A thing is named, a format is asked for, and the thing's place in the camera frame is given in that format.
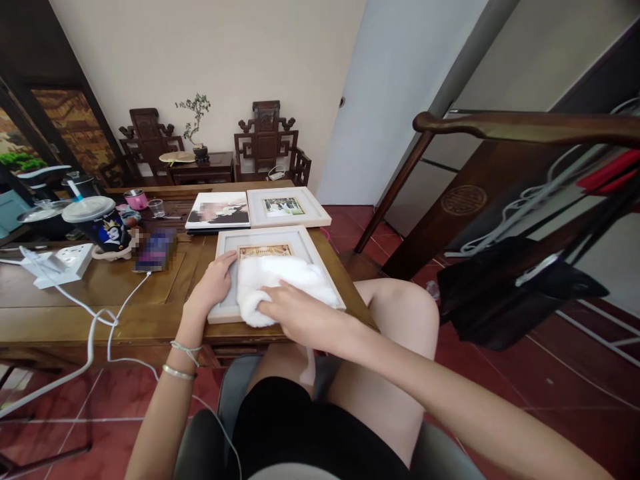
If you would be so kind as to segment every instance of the drinking glass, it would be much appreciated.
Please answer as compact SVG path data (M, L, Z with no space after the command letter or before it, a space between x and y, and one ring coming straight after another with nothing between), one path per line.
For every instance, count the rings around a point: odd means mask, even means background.
M164 216L166 216L165 206L164 206L162 200L160 200L160 199L149 200L148 205L149 205L149 209L151 210L151 212L152 212L154 217L164 217Z

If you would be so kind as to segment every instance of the bag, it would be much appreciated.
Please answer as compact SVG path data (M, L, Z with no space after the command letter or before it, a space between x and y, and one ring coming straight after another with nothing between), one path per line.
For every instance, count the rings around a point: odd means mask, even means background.
M638 162L609 179L596 189L627 175ZM540 227L586 198L591 192L564 206L515 237L508 237L492 247L438 272L441 293L441 324L452 322L458 337L478 346L503 351L522 339L546 320L565 302L573 299L605 297L608 290L574 264L640 197L640 170L614 195L596 205L597 220L589 225L549 265L518 286L516 278L502 281L472 300L450 309L456 295L474 282L483 281L487 272L510 265L520 252L537 242L527 238ZM567 259L574 252L575 258Z

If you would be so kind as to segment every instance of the bonsai plant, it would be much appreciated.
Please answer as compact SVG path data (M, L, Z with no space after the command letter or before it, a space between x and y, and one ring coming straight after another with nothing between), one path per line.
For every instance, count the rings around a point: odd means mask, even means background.
M182 136L185 140L189 140L193 143L193 152L195 153L195 160L197 162L209 161L209 156L207 155L209 152L208 148L202 143L194 143L193 136L198 130L200 130L200 120L205 116L205 112L209 111L210 106L211 102L207 100L207 96L200 95L199 93L195 94L195 98L193 100L187 99L184 102L175 103L176 108L186 108L195 113L193 125L191 122L187 123Z
M21 172L40 170L47 166L47 162L44 160L20 151L0 153L0 162L11 171Z

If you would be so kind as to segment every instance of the bracelet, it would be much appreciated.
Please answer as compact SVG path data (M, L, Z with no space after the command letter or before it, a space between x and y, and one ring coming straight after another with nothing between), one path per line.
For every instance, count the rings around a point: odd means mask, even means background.
M198 360L195 359L195 356L193 356L193 352L200 351L202 346L196 347L194 349L188 349L180 345L178 342L176 342L176 340L171 340L171 346L175 349L182 350L183 352L185 352L189 356L189 358L193 360L193 362L195 363L195 366L200 368L200 364L198 363Z
M195 375L189 375L188 373L183 373L178 370L174 370L170 366L168 366L166 363L162 366L162 370L182 380L195 380L195 378L198 376L197 373Z

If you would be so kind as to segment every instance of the white picture frame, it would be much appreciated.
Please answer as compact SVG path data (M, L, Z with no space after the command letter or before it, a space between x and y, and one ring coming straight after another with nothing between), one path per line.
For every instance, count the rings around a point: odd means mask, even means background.
M251 228L327 227L331 217L306 187L248 190Z
M318 250L313 244L313 240L307 233L307 229L302 225L290 225L286 227L272 227L247 230L222 231L218 234L218 244L215 256L218 258L229 250L236 250L240 246L264 246L264 245L290 245L293 255L306 260L309 263L318 265L327 276L336 297L338 298L337 309L344 311L347 309L344 300L340 296L338 289L333 282L327 268L325 267ZM231 276L231 289L222 302L214 306L207 316L209 323L236 323L242 322L240 317L240 307L237 302L237 262L229 268Z

